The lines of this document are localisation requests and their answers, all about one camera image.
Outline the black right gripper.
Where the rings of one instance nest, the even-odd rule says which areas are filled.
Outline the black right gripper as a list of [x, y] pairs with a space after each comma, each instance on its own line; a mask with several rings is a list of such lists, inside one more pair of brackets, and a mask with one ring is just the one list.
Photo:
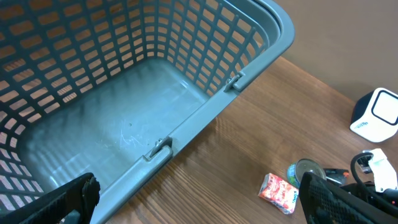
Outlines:
[[373, 192], [375, 195], [381, 197], [383, 202], [386, 202], [394, 208], [397, 208], [397, 189], [387, 189], [380, 193], [376, 192], [375, 185], [372, 182], [365, 182], [364, 185], [366, 186], [367, 190], [364, 190], [358, 184], [344, 185], [341, 187], [341, 189], [351, 195], [354, 195], [357, 198], [360, 198], [366, 203], [372, 205], [373, 207], [397, 218], [397, 212], [390, 211], [388, 208], [383, 206], [380, 201], [376, 200], [376, 198], [369, 193]]

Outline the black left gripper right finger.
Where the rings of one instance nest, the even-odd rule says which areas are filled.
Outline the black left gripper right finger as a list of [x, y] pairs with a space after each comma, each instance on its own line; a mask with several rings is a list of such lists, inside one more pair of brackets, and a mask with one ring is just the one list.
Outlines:
[[299, 198], [307, 223], [384, 223], [397, 224], [397, 218], [349, 194], [319, 176], [303, 175]]

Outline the round metal tin can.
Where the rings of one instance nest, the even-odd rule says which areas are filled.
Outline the round metal tin can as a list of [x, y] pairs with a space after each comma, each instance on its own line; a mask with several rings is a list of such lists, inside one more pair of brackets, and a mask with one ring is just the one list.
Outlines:
[[287, 169], [287, 180], [294, 187], [299, 188], [304, 173], [311, 172], [326, 180], [325, 171], [321, 166], [311, 159], [301, 159], [289, 165]]

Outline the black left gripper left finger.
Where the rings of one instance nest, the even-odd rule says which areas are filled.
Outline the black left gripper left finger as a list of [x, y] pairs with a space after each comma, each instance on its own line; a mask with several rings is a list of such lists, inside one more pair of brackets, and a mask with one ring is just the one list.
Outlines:
[[100, 183], [89, 172], [1, 218], [1, 223], [89, 223], [100, 200]]

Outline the red snack packet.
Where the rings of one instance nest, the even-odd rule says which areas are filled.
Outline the red snack packet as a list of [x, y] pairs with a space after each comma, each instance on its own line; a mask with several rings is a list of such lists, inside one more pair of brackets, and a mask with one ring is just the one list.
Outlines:
[[299, 190], [281, 177], [269, 173], [264, 177], [258, 196], [276, 206], [286, 215], [293, 214]]

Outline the black and clear foil pouch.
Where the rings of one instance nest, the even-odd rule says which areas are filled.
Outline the black and clear foil pouch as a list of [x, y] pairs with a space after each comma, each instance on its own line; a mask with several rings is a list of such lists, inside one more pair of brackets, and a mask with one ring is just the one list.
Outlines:
[[346, 169], [324, 169], [326, 180], [331, 184], [341, 187], [345, 185], [349, 177], [349, 170]]

